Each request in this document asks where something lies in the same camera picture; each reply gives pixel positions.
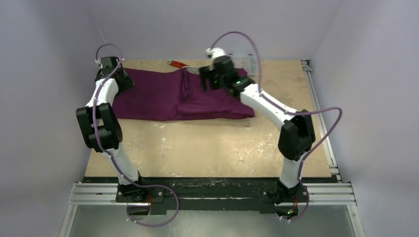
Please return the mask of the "clear plastic compartment box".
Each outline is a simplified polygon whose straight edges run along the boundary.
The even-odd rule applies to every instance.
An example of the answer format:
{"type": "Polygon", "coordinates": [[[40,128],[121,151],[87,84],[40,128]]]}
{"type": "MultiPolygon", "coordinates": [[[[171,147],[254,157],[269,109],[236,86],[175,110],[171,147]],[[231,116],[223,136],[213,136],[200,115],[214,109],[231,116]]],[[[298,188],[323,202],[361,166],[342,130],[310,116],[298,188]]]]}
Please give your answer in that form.
{"type": "Polygon", "coordinates": [[[258,76],[258,62],[255,55],[236,55],[232,56],[232,58],[236,68],[244,69],[250,77],[255,78],[258,76]]]}

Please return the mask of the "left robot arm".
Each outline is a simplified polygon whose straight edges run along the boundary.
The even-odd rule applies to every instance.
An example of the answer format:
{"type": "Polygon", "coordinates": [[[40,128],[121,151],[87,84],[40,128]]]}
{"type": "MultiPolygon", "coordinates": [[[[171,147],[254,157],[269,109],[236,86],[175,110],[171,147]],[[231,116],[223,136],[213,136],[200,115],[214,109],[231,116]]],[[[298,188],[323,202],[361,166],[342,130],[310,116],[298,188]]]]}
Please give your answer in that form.
{"type": "Polygon", "coordinates": [[[76,118],[86,146],[102,154],[118,178],[118,195],[141,202],[147,188],[141,185],[139,171],[130,162],[122,145],[123,132],[113,111],[117,95],[133,87],[133,82],[116,56],[97,59],[99,70],[89,102],[76,110],[76,118]]]}

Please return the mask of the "purple cloth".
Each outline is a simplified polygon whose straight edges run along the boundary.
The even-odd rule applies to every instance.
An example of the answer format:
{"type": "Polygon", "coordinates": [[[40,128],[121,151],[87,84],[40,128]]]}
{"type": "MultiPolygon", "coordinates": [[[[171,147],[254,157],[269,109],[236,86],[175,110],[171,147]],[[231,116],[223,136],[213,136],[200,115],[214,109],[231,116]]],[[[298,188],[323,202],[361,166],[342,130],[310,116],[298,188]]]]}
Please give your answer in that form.
{"type": "Polygon", "coordinates": [[[119,119],[153,121],[247,119],[252,108],[224,90],[203,91],[200,77],[179,69],[169,73],[126,69],[133,87],[115,97],[112,109],[119,119]]]}

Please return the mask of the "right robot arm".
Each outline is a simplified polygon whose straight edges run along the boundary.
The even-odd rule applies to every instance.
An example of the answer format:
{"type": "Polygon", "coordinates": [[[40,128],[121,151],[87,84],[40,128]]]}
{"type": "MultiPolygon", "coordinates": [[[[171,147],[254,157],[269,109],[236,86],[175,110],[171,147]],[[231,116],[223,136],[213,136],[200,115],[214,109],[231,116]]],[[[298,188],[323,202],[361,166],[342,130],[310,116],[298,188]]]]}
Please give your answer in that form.
{"type": "Polygon", "coordinates": [[[278,149],[284,157],[277,194],[289,201],[300,188],[303,158],[316,140],[313,121],[306,110],[296,111],[285,106],[260,89],[248,76],[240,76],[228,55],[209,55],[211,64],[199,68],[203,91],[223,89],[229,96],[262,113],[279,130],[278,149]]]}

